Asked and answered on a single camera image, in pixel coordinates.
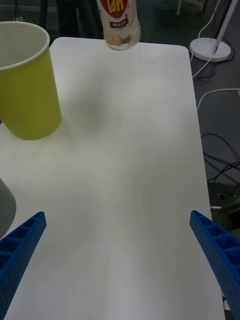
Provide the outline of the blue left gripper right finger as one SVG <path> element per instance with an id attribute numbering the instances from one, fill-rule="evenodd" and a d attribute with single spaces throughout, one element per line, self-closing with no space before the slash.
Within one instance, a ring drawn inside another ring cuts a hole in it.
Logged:
<path id="1" fill-rule="evenodd" d="M 240 240 L 193 210 L 189 225 L 235 320 L 240 319 Z"/>

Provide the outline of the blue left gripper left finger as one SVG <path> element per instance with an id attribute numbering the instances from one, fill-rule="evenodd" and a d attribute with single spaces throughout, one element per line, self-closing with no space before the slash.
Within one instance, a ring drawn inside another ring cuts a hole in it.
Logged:
<path id="1" fill-rule="evenodd" d="M 0 240 L 0 319 L 13 297 L 47 226 L 40 211 Z"/>

